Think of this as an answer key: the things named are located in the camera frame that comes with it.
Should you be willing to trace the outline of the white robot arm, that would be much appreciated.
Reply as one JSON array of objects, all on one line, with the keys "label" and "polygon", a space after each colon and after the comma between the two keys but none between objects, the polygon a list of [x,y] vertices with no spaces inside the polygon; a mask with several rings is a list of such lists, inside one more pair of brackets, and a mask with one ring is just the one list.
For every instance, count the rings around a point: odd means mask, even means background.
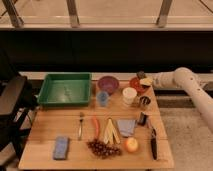
[{"label": "white robot arm", "polygon": [[139,85],[154,85],[158,88],[181,88],[191,98],[202,119],[213,133],[213,98],[201,87],[198,76],[186,67],[170,72],[159,72],[148,77],[143,71],[136,73]]}]

